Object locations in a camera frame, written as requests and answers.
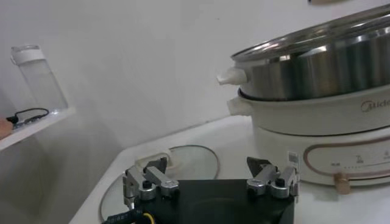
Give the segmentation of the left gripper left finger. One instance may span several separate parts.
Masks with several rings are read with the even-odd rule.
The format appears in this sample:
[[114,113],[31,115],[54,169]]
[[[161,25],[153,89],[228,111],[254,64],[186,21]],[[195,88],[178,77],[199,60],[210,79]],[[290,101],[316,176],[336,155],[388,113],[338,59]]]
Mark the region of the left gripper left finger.
[[160,158],[150,161],[139,170],[136,165],[128,168],[122,175],[124,204],[132,209],[138,201],[152,201],[157,195],[175,198],[180,192],[178,180],[165,175],[168,160]]

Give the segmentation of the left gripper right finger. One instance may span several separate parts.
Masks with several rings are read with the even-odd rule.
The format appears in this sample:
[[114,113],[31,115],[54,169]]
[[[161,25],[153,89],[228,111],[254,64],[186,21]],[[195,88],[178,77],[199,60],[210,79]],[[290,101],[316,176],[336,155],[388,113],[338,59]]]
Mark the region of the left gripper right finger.
[[280,170],[266,159],[247,157],[252,178],[246,181],[246,189],[252,197],[270,194],[277,199],[299,196],[299,172],[294,166]]

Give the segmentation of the person's hand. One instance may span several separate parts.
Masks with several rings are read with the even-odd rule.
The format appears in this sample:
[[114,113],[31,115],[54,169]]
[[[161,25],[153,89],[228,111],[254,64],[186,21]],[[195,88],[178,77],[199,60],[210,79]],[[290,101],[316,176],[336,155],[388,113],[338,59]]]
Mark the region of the person's hand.
[[0,139],[4,139],[13,132],[13,124],[5,118],[0,118]]

